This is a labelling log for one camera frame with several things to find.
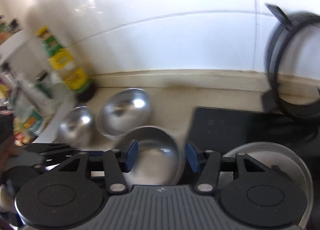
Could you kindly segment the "yellow green label oil bottle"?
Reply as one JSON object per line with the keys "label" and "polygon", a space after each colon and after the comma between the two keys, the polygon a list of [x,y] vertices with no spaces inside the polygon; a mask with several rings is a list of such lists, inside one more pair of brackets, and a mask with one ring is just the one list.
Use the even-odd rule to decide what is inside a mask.
{"label": "yellow green label oil bottle", "polygon": [[36,32],[48,54],[48,62],[80,103],[89,101],[95,94],[95,85],[85,70],[76,64],[72,54],[44,26]]}

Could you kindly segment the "white two-tier rotating rack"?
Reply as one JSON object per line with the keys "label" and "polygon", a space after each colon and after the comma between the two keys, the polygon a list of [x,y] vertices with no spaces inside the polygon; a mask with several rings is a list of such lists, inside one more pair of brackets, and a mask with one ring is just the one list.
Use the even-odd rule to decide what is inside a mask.
{"label": "white two-tier rotating rack", "polygon": [[35,136],[34,143],[52,143],[75,98],[49,67],[38,38],[20,30],[1,44],[1,80],[10,89],[8,103],[18,121]]}

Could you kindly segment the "black glass stove top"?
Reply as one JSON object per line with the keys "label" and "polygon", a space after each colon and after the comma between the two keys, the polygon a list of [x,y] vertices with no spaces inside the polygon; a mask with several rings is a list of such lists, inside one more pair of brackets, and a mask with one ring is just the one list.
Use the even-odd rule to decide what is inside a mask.
{"label": "black glass stove top", "polygon": [[277,143],[294,151],[319,184],[318,123],[292,120],[279,113],[197,107],[187,140],[202,151],[212,149],[221,154],[247,143]]}

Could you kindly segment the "clear bottle green label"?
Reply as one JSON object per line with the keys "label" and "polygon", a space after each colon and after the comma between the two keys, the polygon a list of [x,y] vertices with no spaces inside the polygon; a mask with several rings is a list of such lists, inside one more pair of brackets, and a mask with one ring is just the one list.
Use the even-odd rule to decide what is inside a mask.
{"label": "clear bottle green label", "polygon": [[55,103],[25,80],[18,80],[10,96],[12,108],[26,130],[35,136],[55,113]]}

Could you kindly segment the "steel bowl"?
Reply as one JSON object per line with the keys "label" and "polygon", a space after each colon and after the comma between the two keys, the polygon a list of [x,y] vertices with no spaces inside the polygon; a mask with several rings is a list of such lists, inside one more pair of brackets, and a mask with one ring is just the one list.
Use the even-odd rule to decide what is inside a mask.
{"label": "steel bowl", "polygon": [[118,138],[145,125],[151,116],[149,94],[141,88],[127,88],[113,95],[101,107],[96,118],[97,130],[107,138]]}
{"label": "steel bowl", "polygon": [[94,121],[87,106],[72,109],[57,129],[56,141],[77,148],[89,146],[93,138]]}
{"label": "steel bowl", "polygon": [[124,149],[131,140],[138,142],[139,153],[132,170],[124,174],[129,186],[178,183],[184,166],[184,152],[170,133],[151,125],[137,127],[122,136],[116,148]]}

